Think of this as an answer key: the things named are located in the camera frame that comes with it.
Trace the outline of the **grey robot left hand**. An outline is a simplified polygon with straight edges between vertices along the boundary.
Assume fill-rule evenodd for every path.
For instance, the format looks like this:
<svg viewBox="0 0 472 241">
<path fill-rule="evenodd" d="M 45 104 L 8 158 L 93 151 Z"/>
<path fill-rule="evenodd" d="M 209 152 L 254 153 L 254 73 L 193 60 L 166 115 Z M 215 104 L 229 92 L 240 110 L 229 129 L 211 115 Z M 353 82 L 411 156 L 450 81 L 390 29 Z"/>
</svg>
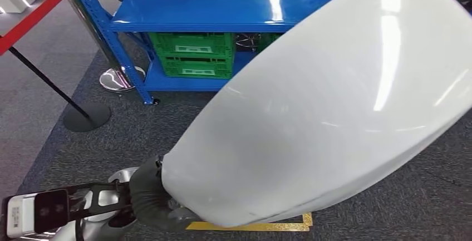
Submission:
<svg viewBox="0 0 472 241">
<path fill-rule="evenodd" d="M 178 232 L 200 218 L 190 209 L 178 206 L 164 189 L 162 160 L 162 156 L 152 156 L 133 173 L 129 181 L 131 205 L 143 225 Z"/>
</svg>

